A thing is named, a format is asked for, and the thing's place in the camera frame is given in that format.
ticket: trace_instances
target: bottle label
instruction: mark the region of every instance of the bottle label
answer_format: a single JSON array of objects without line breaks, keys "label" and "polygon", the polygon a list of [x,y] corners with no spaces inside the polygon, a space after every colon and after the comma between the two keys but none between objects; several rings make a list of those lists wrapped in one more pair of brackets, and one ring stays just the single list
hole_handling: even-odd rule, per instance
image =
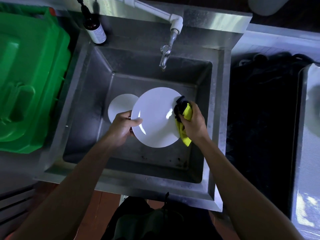
[{"label": "bottle label", "polygon": [[106,33],[103,31],[101,24],[96,30],[87,30],[87,32],[90,35],[92,41],[96,44],[101,44],[107,39]]}]

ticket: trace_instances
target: left hand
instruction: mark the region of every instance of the left hand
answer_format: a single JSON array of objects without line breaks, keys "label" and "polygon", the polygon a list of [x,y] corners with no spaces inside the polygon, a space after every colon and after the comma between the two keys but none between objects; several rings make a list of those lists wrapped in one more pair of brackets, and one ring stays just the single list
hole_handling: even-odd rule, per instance
[{"label": "left hand", "polygon": [[134,136],[130,131],[131,127],[138,126],[142,123],[142,119],[130,120],[131,110],[118,113],[110,125],[108,132],[101,138],[102,143],[110,143],[114,147],[123,145],[128,135]]}]

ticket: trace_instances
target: yellow cloth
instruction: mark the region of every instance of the yellow cloth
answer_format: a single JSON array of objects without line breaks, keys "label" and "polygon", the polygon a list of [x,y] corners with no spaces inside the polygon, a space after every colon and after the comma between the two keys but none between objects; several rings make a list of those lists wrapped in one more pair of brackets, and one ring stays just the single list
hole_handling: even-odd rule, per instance
[{"label": "yellow cloth", "polygon": [[[188,121],[191,120],[191,118],[192,118],[192,108],[191,108],[191,105],[189,103],[186,106],[186,109],[183,111],[182,115],[186,120],[188,120]],[[178,126],[179,134],[180,134],[180,137],[181,137],[183,143],[188,147],[190,145],[190,143],[191,143],[191,140],[186,134],[186,129],[184,128],[184,125],[181,122],[179,122],[177,119],[176,119],[176,124]]]}]

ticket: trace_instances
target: forearm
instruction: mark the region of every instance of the forearm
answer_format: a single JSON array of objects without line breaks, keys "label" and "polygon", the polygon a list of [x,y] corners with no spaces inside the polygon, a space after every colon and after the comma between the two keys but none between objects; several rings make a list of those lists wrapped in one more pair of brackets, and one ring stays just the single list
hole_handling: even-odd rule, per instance
[{"label": "forearm", "polygon": [[111,150],[98,142],[12,239],[66,239],[81,223]]},{"label": "forearm", "polygon": [[199,143],[239,237],[303,239],[290,220],[226,159],[209,139]]}]

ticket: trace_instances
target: white bowl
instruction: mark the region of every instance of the white bowl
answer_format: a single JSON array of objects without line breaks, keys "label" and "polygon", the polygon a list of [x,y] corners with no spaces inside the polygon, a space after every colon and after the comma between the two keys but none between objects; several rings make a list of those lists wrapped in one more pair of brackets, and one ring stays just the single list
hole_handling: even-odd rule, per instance
[{"label": "white bowl", "polygon": [[150,89],[139,97],[131,113],[131,119],[143,119],[142,124],[132,128],[139,141],[149,147],[162,148],[179,139],[174,118],[179,97],[177,91],[165,87]]},{"label": "white bowl", "polygon": [[118,113],[126,112],[132,110],[134,104],[138,100],[138,96],[133,94],[121,94],[115,97],[108,108],[108,117],[110,122],[112,123]]}]

